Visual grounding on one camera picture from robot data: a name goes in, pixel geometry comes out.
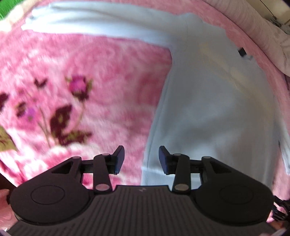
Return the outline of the light blue shirt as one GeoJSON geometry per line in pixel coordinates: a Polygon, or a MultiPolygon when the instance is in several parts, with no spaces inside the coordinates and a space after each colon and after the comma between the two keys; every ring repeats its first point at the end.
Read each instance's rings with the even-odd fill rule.
{"type": "Polygon", "coordinates": [[[172,185],[158,149],[193,159],[211,156],[268,187],[277,183],[278,154],[289,158],[289,135],[266,76],[242,58],[223,29],[198,16],[130,4],[56,2],[32,11],[22,27],[138,39],[170,50],[166,78],[142,164],[143,185],[172,185]]]}

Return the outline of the green cream mat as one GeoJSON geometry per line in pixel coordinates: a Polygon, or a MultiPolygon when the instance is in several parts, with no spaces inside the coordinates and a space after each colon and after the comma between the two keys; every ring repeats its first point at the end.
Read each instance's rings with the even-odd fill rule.
{"type": "Polygon", "coordinates": [[[1,24],[17,23],[40,1],[1,1],[1,24]]]}

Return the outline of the pink rose blanket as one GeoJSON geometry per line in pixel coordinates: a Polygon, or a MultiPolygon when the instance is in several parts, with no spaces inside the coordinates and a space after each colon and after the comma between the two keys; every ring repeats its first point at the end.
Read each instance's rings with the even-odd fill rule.
{"type": "MultiPolygon", "coordinates": [[[[40,7],[56,2],[67,1],[40,7]]],[[[240,56],[266,76],[289,135],[286,75],[206,1],[97,2],[191,13],[223,29],[240,56]]],[[[188,193],[172,192],[173,183],[141,183],[173,65],[168,48],[24,30],[25,21],[1,36],[1,172],[16,184],[5,208],[11,227],[2,227],[1,235],[289,235],[289,180],[277,172],[277,183],[268,187],[211,156],[187,155],[188,193]],[[118,146],[125,158],[119,174],[109,175],[113,191],[95,193],[93,159],[118,146]]],[[[174,174],[166,176],[174,181],[174,174]]]]}

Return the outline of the striped grey duvet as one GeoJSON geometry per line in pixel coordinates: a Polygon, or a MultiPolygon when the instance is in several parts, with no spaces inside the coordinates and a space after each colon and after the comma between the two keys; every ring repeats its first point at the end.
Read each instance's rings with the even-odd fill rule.
{"type": "Polygon", "coordinates": [[[247,1],[206,1],[239,26],[289,76],[289,35],[267,21],[247,1]]]}

